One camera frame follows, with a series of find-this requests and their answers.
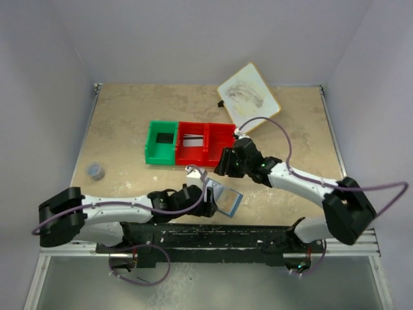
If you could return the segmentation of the black credit card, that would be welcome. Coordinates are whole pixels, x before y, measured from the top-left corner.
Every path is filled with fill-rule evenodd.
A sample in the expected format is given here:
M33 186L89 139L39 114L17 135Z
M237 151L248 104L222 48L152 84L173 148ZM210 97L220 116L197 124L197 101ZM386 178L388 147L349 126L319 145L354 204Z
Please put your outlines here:
M174 133L159 132L157 134L157 137L156 137L156 143L173 144L174 143Z

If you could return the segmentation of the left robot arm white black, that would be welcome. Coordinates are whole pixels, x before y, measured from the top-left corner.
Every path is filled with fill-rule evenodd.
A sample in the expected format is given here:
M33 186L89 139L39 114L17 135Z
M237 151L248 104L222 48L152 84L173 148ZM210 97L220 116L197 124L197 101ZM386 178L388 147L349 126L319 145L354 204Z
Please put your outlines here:
M133 198L100 198L69 187L41 203L39 224L32 230L41 247L74 240L100 243L118 253L132 248L128 223L167 223L183 215L212 217L217 211L212 189L183 185L176 191L153 191Z

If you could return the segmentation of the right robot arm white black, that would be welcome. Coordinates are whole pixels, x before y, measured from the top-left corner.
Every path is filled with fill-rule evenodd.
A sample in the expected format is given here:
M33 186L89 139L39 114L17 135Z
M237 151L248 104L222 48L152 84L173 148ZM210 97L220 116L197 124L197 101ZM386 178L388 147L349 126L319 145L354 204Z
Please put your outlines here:
M225 147L214 173L230 178L249 176L255 183L291 192L321 207L323 216L299 219L289 228L287 245L295 253L303 252L311 242L328 238L353 245L377 216L354 179L333 181L333 188L311 174L304 176L314 178L315 183L302 180L281 159L264 157L250 138L239 138L232 147Z

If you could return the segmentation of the blue card holder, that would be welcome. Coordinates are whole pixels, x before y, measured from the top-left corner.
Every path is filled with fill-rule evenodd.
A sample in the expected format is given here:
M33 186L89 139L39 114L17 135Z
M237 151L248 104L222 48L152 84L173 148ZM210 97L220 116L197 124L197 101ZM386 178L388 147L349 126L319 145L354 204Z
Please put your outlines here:
M213 201L217 210L232 218L241 204L243 195L211 178L207 179L206 187L213 192Z

